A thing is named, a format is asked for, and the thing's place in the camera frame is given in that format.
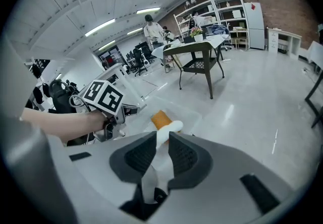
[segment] white floor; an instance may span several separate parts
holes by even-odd
[[[311,129],[314,114],[304,101],[317,77],[302,69],[312,67],[260,50],[230,50],[223,55],[231,60],[222,63],[224,79],[217,64],[211,70],[212,100],[205,75],[183,73],[179,90],[179,69],[166,74],[159,60],[147,73],[129,77],[148,104],[163,107],[160,101],[166,101],[178,116],[186,118],[184,125],[190,120],[186,130],[192,130],[195,122],[194,135],[248,153],[292,188],[299,188],[315,171],[323,137],[321,123]],[[184,65],[190,54],[180,60]],[[321,91],[312,100],[322,106]],[[138,117],[130,117],[126,123],[130,125]]]

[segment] red brick wall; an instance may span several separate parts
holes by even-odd
[[[318,20],[306,0],[244,0],[261,4],[263,23],[269,28],[280,28],[284,31],[302,36],[301,47],[308,49],[312,41],[318,41]],[[184,4],[178,6],[159,23],[167,26],[174,34],[179,34],[173,14],[177,15],[184,10]]]

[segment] fluorescent light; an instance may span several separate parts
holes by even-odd
[[[85,36],[89,36],[89,35],[93,34],[94,32],[98,31],[98,30],[99,30],[99,29],[101,29],[101,28],[104,28],[105,26],[107,26],[107,25],[109,25],[109,24],[113,23],[114,21],[115,21],[115,19],[113,19],[113,20],[109,20],[109,21],[107,21],[107,22],[105,22],[105,23],[101,24],[100,26],[98,26],[98,27],[96,27],[96,28],[93,28],[91,31],[87,32],[87,33],[85,34]]]
[[[133,34],[133,33],[136,33],[136,32],[138,32],[138,31],[140,31],[140,30],[142,30],[142,28],[138,28],[138,29],[135,29],[135,30],[133,30],[133,31],[130,31],[130,32],[128,32],[128,33],[127,33],[127,35],[131,35],[131,34]]]
[[[58,74],[58,76],[55,78],[55,80],[59,79],[62,74]]]
[[[155,11],[159,11],[159,10],[160,10],[160,7],[157,7],[157,8],[151,8],[151,9],[145,9],[145,10],[137,11],[137,14],[145,13],[145,12],[155,12]]]
[[[116,42],[116,41],[115,41],[115,40],[113,40],[113,41],[111,41],[110,43],[108,43],[108,44],[104,45],[103,47],[99,48],[99,51],[101,51],[101,50],[105,49],[107,46],[109,46],[109,45],[113,44],[114,42]]]

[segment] white ceiling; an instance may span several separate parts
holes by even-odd
[[[24,59],[33,55],[40,57],[40,51],[43,59],[54,59],[57,55],[68,55],[80,45],[95,50],[122,38],[127,32],[144,26],[144,15],[137,15],[137,10],[161,7],[153,14],[160,17],[178,1],[181,0],[19,0],[6,34]],[[113,18],[116,22],[96,35],[84,36]]]

